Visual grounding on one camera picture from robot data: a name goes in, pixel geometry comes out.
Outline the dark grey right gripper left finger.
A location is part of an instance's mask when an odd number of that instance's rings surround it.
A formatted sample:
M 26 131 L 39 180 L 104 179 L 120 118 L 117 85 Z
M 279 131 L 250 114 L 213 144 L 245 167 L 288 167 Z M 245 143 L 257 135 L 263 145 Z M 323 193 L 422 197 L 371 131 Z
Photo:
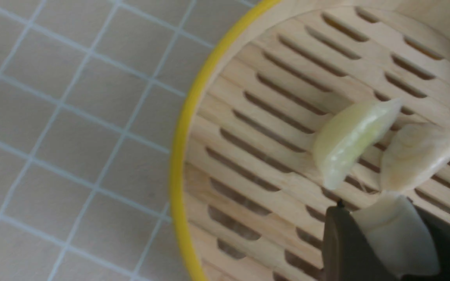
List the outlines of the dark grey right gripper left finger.
M 396 281 L 369 246 L 342 200 L 327 208 L 323 235 L 325 281 Z

